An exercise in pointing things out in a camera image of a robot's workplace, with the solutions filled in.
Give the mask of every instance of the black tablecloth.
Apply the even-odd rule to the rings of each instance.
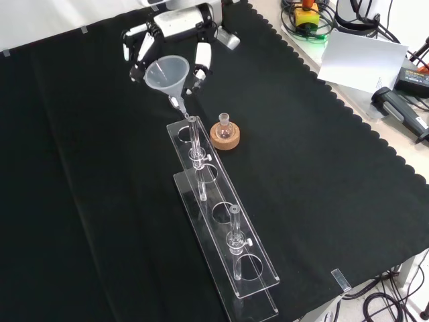
[[[123,61],[121,31],[148,12],[0,59],[2,320],[225,320],[172,181],[180,115]],[[280,276],[276,319],[292,321],[341,293],[335,268],[355,286],[429,247],[429,192],[248,4],[225,24],[241,44],[212,45],[186,104],[207,129],[221,112],[241,128],[220,156]],[[163,54],[192,62],[195,45]]]

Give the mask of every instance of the white wall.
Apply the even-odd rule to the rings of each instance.
[[[136,0],[0,0],[0,51],[139,8]]]

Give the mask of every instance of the white paper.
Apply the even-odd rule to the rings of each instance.
[[[393,89],[408,46],[342,32],[330,35],[319,79],[374,93]]]

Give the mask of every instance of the test tube rack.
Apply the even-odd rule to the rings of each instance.
[[[268,288],[280,282],[199,117],[167,126],[183,172],[178,192],[231,322],[278,315]]]

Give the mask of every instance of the power adapter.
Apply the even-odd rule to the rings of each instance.
[[[427,99],[429,97],[429,74],[402,67],[395,89]]]

